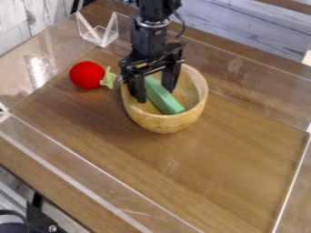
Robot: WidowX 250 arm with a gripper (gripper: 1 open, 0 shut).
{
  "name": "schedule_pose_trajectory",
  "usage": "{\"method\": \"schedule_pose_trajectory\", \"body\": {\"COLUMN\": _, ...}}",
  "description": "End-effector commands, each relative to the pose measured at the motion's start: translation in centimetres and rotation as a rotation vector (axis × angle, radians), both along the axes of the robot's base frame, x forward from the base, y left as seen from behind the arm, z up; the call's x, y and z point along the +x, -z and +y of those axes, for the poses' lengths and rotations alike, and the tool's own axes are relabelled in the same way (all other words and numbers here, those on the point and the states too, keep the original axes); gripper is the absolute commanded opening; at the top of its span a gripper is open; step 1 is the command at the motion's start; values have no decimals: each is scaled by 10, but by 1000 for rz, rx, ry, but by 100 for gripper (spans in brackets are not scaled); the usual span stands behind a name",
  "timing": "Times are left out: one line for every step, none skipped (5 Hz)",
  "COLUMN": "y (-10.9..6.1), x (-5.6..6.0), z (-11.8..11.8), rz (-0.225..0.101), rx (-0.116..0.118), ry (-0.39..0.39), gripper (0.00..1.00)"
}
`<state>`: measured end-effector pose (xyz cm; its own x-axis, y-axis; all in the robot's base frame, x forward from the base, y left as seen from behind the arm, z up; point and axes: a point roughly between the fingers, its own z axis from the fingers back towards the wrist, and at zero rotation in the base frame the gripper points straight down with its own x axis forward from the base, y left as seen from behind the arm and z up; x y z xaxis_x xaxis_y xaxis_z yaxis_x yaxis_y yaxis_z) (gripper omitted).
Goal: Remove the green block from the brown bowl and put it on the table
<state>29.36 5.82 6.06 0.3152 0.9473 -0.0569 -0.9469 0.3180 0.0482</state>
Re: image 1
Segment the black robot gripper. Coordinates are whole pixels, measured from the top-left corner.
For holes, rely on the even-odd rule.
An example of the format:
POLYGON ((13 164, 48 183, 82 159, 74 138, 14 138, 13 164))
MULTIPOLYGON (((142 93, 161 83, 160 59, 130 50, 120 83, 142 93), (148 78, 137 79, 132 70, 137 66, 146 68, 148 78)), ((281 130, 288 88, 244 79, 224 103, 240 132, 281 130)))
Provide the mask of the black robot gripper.
POLYGON ((169 39, 169 20, 142 21, 130 19, 130 52, 118 62, 121 80, 138 103, 145 102, 144 77, 161 72, 161 85, 172 92, 181 72, 184 43, 178 36, 169 39))

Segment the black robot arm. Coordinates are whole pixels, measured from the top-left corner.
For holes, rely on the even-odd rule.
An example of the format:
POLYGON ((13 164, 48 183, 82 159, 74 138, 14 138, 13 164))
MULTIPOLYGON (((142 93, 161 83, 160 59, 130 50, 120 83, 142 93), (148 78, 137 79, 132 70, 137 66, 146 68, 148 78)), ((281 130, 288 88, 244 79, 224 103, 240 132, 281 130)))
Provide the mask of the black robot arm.
POLYGON ((138 103, 145 102, 146 76, 158 72, 161 85, 172 92, 184 62, 184 42, 178 40, 184 30, 168 40, 169 16, 177 13, 181 0, 137 0, 138 10, 129 17, 130 52, 120 60, 120 79, 128 85, 129 94, 138 103))

